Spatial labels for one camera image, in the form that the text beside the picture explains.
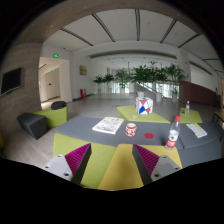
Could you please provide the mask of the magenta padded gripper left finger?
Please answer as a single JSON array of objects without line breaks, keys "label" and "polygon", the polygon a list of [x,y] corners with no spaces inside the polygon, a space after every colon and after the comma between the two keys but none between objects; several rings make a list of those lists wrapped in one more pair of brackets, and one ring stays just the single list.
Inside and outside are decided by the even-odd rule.
[{"label": "magenta padded gripper left finger", "polygon": [[42,169],[79,185],[91,154],[91,144],[88,143],[66,155],[56,155]]}]

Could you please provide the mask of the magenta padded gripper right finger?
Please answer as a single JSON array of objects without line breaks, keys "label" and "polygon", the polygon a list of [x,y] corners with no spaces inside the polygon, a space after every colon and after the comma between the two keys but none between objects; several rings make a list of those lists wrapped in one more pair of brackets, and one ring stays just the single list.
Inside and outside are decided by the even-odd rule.
[{"label": "magenta padded gripper right finger", "polygon": [[144,185],[181,170],[168,155],[158,156],[140,145],[133,145],[132,155]]}]

